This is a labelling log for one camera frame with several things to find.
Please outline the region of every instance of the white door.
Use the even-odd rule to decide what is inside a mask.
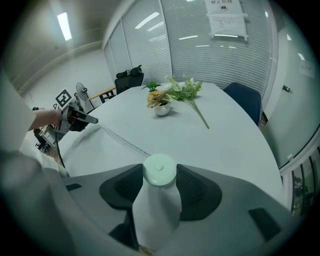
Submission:
[[[262,130],[278,164],[284,166],[308,143],[320,124],[319,63],[302,32],[284,15],[287,67],[284,86],[272,115]]]

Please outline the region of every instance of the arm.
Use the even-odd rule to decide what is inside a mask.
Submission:
[[[60,109],[36,110],[34,113],[36,116],[29,131],[46,125],[57,126],[61,120]]]

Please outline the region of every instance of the flower stem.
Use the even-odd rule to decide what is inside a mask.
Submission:
[[[198,115],[200,116],[200,118],[201,118],[202,121],[204,122],[205,126],[206,126],[208,129],[210,129],[210,128],[209,128],[209,125],[208,125],[208,123],[207,123],[207,121],[206,121],[206,119],[205,119],[204,116],[201,114],[200,109],[199,109],[198,106],[196,105],[195,100],[194,100],[194,99],[189,99],[189,100],[187,100],[187,101],[185,101],[185,102],[186,102],[187,104],[189,104],[189,105],[198,113]]]

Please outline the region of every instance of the yellow pot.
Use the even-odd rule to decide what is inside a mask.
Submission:
[[[151,101],[151,99],[152,99],[152,97],[153,97],[151,94],[156,94],[156,95],[158,95],[158,94],[160,94],[160,93],[162,93],[162,92],[163,92],[163,90],[155,90],[155,91],[149,92],[148,97],[146,98],[147,102],[149,103],[149,102]]]

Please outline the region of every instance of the ceiling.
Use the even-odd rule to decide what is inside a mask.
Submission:
[[[123,0],[41,0],[17,21],[1,64],[17,91],[43,67],[83,46],[101,43]],[[57,15],[67,12],[72,39],[65,41]]]

